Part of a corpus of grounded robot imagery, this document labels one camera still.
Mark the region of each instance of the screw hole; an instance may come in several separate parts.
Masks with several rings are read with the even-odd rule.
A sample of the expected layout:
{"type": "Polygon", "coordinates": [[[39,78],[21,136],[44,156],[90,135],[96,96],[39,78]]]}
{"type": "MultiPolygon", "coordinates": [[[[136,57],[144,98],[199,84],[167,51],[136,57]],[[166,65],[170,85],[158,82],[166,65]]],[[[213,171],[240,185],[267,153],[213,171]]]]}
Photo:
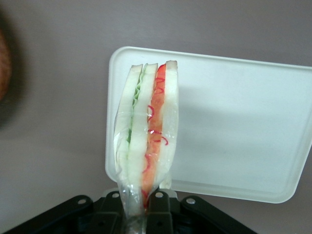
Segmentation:
{"type": "Polygon", "coordinates": [[[114,193],[114,194],[112,195],[112,198],[117,198],[117,197],[119,197],[119,193],[114,193]]]}
{"type": "Polygon", "coordinates": [[[157,198],[162,198],[163,196],[164,196],[164,194],[161,193],[161,192],[157,192],[157,193],[155,194],[155,197],[157,197],[157,198]]]}
{"type": "Polygon", "coordinates": [[[87,199],[83,198],[78,201],[78,205],[82,205],[87,202],[87,199]]]}

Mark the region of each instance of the sandwich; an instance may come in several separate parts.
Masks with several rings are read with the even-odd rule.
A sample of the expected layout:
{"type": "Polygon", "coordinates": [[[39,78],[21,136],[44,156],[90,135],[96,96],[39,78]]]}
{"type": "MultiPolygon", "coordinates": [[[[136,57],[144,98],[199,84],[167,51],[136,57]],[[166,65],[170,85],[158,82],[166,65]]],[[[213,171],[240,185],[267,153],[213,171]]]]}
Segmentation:
{"type": "Polygon", "coordinates": [[[131,67],[114,131],[117,183],[126,215],[139,215],[169,176],[178,129],[177,61],[131,67]]]}

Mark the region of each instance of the blurry brown object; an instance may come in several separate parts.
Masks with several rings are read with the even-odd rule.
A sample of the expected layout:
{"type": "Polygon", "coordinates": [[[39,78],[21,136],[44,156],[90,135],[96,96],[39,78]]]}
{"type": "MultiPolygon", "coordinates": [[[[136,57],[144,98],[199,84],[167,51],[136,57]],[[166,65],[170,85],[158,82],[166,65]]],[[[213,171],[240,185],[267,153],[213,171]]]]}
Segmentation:
{"type": "Polygon", "coordinates": [[[12,74],[11,54],[0,30],[0,101],[5,96],[12,74]]]}

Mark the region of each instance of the metal screw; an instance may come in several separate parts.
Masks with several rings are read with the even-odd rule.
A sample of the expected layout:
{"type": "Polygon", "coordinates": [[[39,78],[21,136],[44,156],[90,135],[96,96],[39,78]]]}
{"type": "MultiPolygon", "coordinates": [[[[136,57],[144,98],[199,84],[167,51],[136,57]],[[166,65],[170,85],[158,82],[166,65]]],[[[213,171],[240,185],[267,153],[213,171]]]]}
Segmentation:
{"type": "Polygon", "coordinates": [[[190,205],[194,205],[196,203],[196,201],[193,198],[186,199],[186,202],[190,205]]]}
{"type": "Polygon", "coordinates": [[[78,201],[78,205],[82,205],[82,204],[84,204],[84,203],[86,203],[86,202],[87,202],[87,200],[86,200],[85,198],[80,199],[80,200],[78,201]]]}
{"type": "Polygon", "coordinates": [[[112,195],[112,198],[117,198],[117,197],[119,197],[119,193],[114,193],[114,194],[112,195]]]}
{"type": "Polygon", "coordinates": [[[157,197],[157,198],[162,198],[163,196],[164,196],[164,194],[161,193],[161,192],[157,192],[157,193],[155,194],[155,197],[157,197]]]}

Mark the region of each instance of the red pepper ring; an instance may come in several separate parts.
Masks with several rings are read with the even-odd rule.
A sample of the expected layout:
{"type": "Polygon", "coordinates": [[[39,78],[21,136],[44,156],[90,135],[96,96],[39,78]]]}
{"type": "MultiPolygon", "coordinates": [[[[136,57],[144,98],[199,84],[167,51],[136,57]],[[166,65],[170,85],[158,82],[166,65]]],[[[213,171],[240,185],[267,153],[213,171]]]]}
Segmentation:
{"type": "Polygon", "coordinates": [[[154,116],[155,110],[154,110],[154,107],[153,107],[153,106],[151,106],[151,105],[148,105],[147,107],[148,107],[148,108],[150,108],[150,109],[151,109],[151,111],[152,111],[152,113],[151,113],[150,117],[147,119],[147,121],[150,121],[150,120],[151,120],[151,118],[153,118],[153,116],[154,116]]]}
{"type": "Polygon", "coordinates": [[[165,145],[169,144],[167,138],[165,138],[164,136],[162,136],[161,138],[163,138],[166,141],[165,145]]]}
{"type": "Polygon", "coordinates": [[[154,94],[163,94],[165,92],[165,90],[163,88],[160,87],[156,87],[154,90],[154,94]]]}
{"type": "Polygon", "coordinates": [[[161,134],[161,132],[153,130],[153,129],[149,129],[148,132],[150,132],[150,134],[161,134]]]}
{"type": "Polygon", "coordinates": [[[158,83],[165,82],[165,78],[157,77],[157,78],[155,78],[155,81],[157,81],[157,82],[156,82],[156,85],[157,85],[158,83]]]}
{"type": "Polygon", "coordinates": [[[148,171],[151,167],[151,159],[150,159],[150,155],[145,154],[145,158],[146,158],[146,168],[144,169],[144,171],[142,173],[145,173],[146,171],[148,171]]]}

